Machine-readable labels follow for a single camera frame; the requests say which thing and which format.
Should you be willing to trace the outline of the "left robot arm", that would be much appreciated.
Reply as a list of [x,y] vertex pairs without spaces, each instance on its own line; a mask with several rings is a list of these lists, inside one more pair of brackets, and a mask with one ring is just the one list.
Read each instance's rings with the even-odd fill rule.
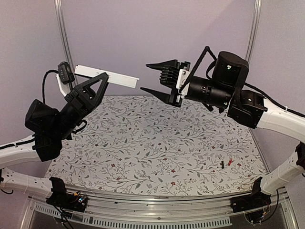
[[0,147],[0,187],[28,192],[52,199],[60,207],[67,207],[71,197],[59,178],[38,178],[16,173],[8,168],[27,162],[45,162],[56,159],[63,140],[71,140],[76,127],[102,102],[108,86],[107,73],[99,74],[75,86],[65,97],[62,110],[51,108],[35,99],[25,116],[25,126],[33,135]]

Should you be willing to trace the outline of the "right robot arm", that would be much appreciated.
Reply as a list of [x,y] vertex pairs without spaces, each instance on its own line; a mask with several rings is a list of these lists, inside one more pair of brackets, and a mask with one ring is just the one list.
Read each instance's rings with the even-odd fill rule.
[[271,195],[304,172],[305,117],[248,84],[248,61],[234,53],[221,51],[213,55],[206,77],[197,77],[195,72],[207,54],[212,54],[209,47],[204,48],[195,65],[175,59],[148,64],[149,68],[160,71],[160,83],[171,92],[166,94],[152,89],[146,89],[146,92],[175,107],[180,107],[183,99],[200,102],[209,111],[214,108],[226,111],[231,119],[243,126],[272,130],[299,141],[284,163],[254,182],[246,203],[250,208],[256,208],[264,202],[265,195]]

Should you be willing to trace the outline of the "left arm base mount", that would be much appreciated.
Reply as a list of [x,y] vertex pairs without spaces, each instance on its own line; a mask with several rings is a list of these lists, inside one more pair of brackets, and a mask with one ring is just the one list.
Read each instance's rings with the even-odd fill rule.
[[46,203],[58,208],[85,212],[88,203],[88,196],[80,191],[67,193],[63,180],[56,177],[49,179],[52,184],[51,196],[46,198]]

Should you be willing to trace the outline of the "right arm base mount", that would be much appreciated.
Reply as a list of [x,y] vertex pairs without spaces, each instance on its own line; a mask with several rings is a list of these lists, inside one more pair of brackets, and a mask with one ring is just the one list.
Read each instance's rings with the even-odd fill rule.
[[245,214],[246,220],[251,224],[261,224],[268,221],[276,212],[279,204],[279,192],[277,193],[276,206],[272,213],[271,210],[271,195],[264,194],[260,187],[262,177],[255,180],[252,187],[252,192],[248,195],[234,197],[230,199],[230,207],[233,213],[252,210],[254,208],[260,208],[266,206],[266,210],[260,210],[258,212],[252,212]]

